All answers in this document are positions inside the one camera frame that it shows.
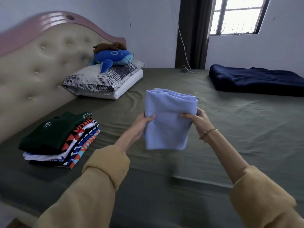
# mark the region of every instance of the person's right hand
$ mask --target person's right hand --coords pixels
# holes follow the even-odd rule
[[[193,121],[193,124],[196,126],[197,133],[200,138],[204,135],[205,131],[211,130],[214,128],[212,123],[210,122],[207,114],[200,108],[197,108],[196,115],[192,114],[180,114],[182,118],[189,118]]]

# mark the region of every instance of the mustard yellow sweater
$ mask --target mustard yellow sweater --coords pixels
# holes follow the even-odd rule
[[[116,145],[95,150],[82,175],[40,216],[34,227],[108,227],[115,193],[129,163]],[[304,227],[304,220],[293,209],[295,200],[254,166],[245,169],[230,199],[248,228]]]

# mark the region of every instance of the bed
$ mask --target bed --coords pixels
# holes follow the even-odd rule
[[[29,27],[32,32],[20,39],[18,32]],[[93,151],[114,143],[144,110],[146,90],[166,88],[195,95],[215,127],[249,164],[290,193],[304,216],[304,98],[218,92],[207,70],[157,68],[144,68],[143,78],[117,100],[77,98],[61,88],[64,78],[87,65],[93,45],[126,43],[124,38],[64,11],[37,15],[0,38],[21,40],[0,48],[3,201],[43,213],[80,176]],[[41,122],[87,110],[101,133],[73,169],[34,166],[23,159],[18,143]],[[229,201],[232,184],[194,127],[185,150],[146,151],[140,140],[127,155],[130,170],[117,192],[111,227],[243,227]]]

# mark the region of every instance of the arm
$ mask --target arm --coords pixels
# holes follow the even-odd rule
[[[200,137],[214,150],[234,188],[230,200],[242,222],[250,228],[304,227],[304,220],[293,209],[295,200],[274,181],[250,166],[214,128],[205,111],[197,115],[181,114],[192,119]]]
[[[154,117],[145,118],[142,113],[114,145],[95,150],[82,175],[33,227],[108,227],[115,193],[129,169],[126,151]]]

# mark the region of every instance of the light blue folded cloth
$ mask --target light blue folded cloth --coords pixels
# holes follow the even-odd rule
[[[185,149],[191,120],[180,113],[196,115],[197,99],[166,89],[147,90],[146,117],[156,114],[144,131],[146,149]]]

